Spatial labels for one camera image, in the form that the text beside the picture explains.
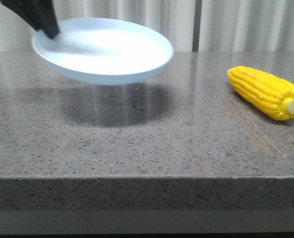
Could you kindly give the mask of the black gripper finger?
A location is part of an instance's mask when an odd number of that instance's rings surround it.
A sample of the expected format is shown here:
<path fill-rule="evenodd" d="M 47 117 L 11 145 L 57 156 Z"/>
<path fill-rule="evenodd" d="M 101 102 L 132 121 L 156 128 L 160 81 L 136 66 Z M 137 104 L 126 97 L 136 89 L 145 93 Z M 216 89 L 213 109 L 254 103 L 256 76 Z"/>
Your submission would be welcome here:
<path fill-rule="evenodd" d="M 0 3 L 20 16 L 34 30 L 43 29 L 41 21 L 43 0 L 0 0 Z"/>
<path fill-rule="evenodd" d="M 32 14 L 35 21 L 33 27 L 36 31 L 43 30 L 50 38 L 54 39 L 59 33 L 59 25 L 51 0 L 32 0 Z"/>

